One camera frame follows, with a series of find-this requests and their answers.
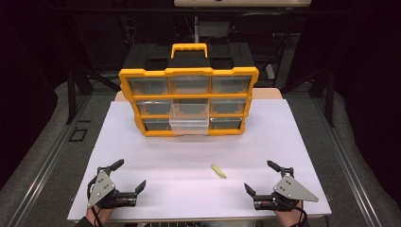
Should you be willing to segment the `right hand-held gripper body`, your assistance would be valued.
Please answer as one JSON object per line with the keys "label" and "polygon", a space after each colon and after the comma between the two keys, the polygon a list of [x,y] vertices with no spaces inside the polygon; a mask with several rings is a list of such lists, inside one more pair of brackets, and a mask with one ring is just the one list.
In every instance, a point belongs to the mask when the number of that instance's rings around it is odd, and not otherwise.
{"label": "right hand-held gripper body", "polygon": [[253,192],[255,210],[291,211],[299,201],[319,201],[317,196],[295,180],[292,167],[273,166],[272,169],[279,172],[282,178],[270,195]]}

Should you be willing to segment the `grid of clear drawers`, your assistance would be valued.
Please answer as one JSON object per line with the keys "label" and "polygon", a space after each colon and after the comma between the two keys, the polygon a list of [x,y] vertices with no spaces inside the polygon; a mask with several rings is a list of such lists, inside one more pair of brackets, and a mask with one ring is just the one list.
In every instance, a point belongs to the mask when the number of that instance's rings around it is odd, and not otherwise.
{"label": "grid of clear drawers", "polygon": [[174,99],[201,98],[209,101],[208,130],[238,130],[244,119],[250,81],[249,76],[178,76],[131,78],[128,83],[136,95],[159,96],[135,102],[148,131],[172,131],[169,114]]}

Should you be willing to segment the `clear plastic drawer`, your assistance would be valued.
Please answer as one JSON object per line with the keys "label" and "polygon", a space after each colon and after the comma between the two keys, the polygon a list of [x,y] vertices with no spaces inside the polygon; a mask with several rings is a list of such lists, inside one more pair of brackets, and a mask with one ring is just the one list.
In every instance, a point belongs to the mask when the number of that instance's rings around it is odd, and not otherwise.
{"label": "clear plastic drawer", "polygon": [[176,135],[205,135],[209,129],[207,99],[174,99],[170,106],[169,125]]}

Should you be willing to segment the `person's left hand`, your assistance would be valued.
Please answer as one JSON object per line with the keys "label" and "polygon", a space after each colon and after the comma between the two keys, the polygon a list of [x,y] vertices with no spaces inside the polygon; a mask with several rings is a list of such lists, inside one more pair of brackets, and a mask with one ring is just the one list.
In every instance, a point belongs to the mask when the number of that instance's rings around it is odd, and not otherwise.
{"label": "person's left hand", "polygon": [[94,227],[101,227],[107,223],[114,209],[101,209],[98,206],[89,208],[86,212],[86,218]]}

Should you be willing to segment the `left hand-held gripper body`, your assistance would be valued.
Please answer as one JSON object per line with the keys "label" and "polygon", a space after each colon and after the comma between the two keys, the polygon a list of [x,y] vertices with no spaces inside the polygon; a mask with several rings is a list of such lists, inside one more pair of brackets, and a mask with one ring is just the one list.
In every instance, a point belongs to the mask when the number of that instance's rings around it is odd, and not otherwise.
{"label": "left hand-held gripper body", "polygon": [[118,191],[111,179],[111,173],[106,172],[106,167],[98,170],[97,175],[90,181],[88,190],[88,208],[95,205],[104,209],[134,207],[136,205],[137,194]]}

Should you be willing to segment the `black square floor frame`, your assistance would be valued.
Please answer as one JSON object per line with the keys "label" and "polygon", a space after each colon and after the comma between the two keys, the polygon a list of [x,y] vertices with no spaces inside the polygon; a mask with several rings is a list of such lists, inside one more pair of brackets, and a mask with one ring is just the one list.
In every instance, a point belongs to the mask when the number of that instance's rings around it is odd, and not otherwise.
{"label": "black square floor frame", "polygon": [[75,128],[69,137],[69,142],[83,142],[88,130]]}

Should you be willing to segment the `white board mat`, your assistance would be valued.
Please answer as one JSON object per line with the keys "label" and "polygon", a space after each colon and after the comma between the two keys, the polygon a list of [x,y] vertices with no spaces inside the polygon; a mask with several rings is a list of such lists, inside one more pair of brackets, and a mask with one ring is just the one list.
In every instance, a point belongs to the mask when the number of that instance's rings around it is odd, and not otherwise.
{"label": "white board mat", "polygon": [[[100,166],[119,159],[124,165],[111,178],[120,191],[132,191],[146,180],[134,207],[117,209],[115,222],[173,219],[267,218],[257,211],[244,183],[258,194],[271,193],[281,176],[267,161],[292,167],[297,181],[319,199],[308,201],[311,217],[331,209],[306,151],[288,103],[283,99],[256,99],[241,135],[145,137],[131,121],[129,103],[115,101],[106,115],[69,219],[86,211],[87,183]],[[211,168],[217,165],[222,179]]]}

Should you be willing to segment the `metal floor rail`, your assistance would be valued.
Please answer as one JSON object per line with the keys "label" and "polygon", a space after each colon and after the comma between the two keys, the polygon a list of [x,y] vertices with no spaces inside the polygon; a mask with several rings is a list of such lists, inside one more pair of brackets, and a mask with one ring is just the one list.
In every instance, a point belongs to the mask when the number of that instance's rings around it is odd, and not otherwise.
{"label": "metal floor rail", "polygon": [[318,98],[312,98],[312,102],[317,109],[317,112],[320,116],[321,121],[323,122],[323,126],[325,130],[328,132],[330,140],[333,142],[335,147],[335,154],[340,164],[341,170],[346,178],[346,181],[349,184],[349,187],[353,193],[353,196],[357,202],[357,206],[364,217],[364,220],[368,227],[383,227],[381,221],[378,218],[378,215],[371,203],[371,200],[366,193],[365,188],[361,184],[361,181],[355,171],[352,163],[345,151],[345,148],[340,141],[340,138],[336,132],[335,128],[332,128],[331,125],[327,122],[324,113],[323,102]]}
{"label": "metal floor rail", "polygon": [[[78,114],[65,122],[61,104],[26,158],[0,192],[5,215],[0,227],[73,227],[70,209],[78,193],[96,140],[98,119],[91,115],[96,99],[78,100]],[[75,128],[87,129],[83,142],[69,142]]]}

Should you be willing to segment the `yellow black drawer organizer cabinet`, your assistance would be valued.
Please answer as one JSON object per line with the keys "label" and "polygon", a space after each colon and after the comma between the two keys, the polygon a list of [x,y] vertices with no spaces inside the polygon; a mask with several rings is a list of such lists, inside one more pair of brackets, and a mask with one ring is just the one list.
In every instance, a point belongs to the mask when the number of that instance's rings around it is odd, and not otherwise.
{"label": "yellow black drawer organizer cabinet", "polygon": [[251,78],[244,119],[238,130],[209,130],[205,135],[238,135],[245,130],[245,121],[249,115],[253,100],[252,89],[259,70],[254,66],[249,47],[244,43],[232,44],[136,44],[134,45],[123,68],[119,72],[120,87],[125,99],[131,104],[134,122],[145,136],[179,136],[172,131],[148,131],[145,129],[145,117],[139,113],[135,102],[139,99],[159,96],[136,95],[128,80],[131,78],[170,78],[178,76],[241,77]]}

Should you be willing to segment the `person's right hand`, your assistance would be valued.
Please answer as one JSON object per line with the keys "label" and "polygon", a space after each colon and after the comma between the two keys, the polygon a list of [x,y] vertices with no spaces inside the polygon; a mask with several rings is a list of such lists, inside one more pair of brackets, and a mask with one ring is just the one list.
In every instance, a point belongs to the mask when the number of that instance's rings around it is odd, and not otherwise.
{"label": "person's right hand", "polygon": [[282,227],[301,227],[301,223],[304,220],[304,215],[300,211],[302,204],[297,204],[297,209],[292,209],[289,212],[275,211],[274,214],[278,218]]}

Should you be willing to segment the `yellow-green plastic wall anchor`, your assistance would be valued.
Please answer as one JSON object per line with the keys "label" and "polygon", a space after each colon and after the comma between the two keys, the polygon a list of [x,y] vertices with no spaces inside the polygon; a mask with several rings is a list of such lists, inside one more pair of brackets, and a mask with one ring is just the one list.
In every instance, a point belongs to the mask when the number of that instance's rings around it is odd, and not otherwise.
{"label": "yellow-green plastic wall anchor", "polygon": [[220,178],[227,179],[226,175],[222,172],[222,170],[217,165],[211,164],[211,168],[214,169],[214,171],[219,175]]}

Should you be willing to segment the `black metal stand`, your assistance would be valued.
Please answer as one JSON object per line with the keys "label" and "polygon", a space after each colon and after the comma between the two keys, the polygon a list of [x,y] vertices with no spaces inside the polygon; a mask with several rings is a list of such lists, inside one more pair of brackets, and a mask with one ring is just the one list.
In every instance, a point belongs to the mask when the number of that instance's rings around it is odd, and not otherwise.
{"label": "black metal stand", "polygon": [[282,94],[290,92],[295,88],[301,86],[308,80],[313,79],[308,93],[310,97],[320,97],[325,93],[324,102],[324,118],[330,127],[334,128],[333,121],[333,104],[335,92],[335,66],[327,65],[323,68],[314,70],[311,74],[291,82],[280,90]]}
{"label": "black metal stand", "polygon": [[90,82],[91,79],[99,81],[116,92],[120,91],[120,87],[109,79],[99,75],[99,73],[89,66],[84,42],[76,31],[76,27],[71,22],[69,22],[68,32],[69,34],[66,35],[64,41],[61,42],[64,46],[65,58],[70,67],[70,72],[67,77],[69,109],[67,124],[70,124],[76,118],[78,111],[76,88],[85,96],[91,96],[94,92],[94,87]]}

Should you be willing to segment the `black chair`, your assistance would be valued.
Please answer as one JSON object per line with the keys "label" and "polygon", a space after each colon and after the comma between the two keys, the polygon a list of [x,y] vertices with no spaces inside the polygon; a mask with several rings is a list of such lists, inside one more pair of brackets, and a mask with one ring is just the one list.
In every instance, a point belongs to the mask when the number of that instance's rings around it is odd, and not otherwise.
{"label": "black chair", "polygon": [[272,86],[275,86],[286,41],[295,24],[295,18],[286,13],[245,12],[230,22],[227,38],[230,43],[249,45],[253,62],[259,71],[274,65]]}

